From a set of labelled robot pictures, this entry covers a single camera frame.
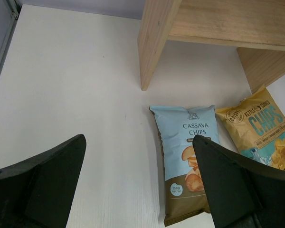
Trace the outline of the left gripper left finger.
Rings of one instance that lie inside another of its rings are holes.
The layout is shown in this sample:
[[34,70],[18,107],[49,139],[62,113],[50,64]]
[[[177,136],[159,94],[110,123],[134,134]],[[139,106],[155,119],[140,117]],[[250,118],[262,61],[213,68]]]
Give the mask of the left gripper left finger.
[[78,134],[0,169],[0,228],[64,228],[86,152]]

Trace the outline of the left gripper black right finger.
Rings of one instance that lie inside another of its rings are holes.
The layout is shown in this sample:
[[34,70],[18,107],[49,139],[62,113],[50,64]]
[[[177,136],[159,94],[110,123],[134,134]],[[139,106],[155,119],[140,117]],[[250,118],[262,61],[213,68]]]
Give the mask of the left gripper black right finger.
[[285,171],[196,135],[193,148],[217,228],[285,228]]

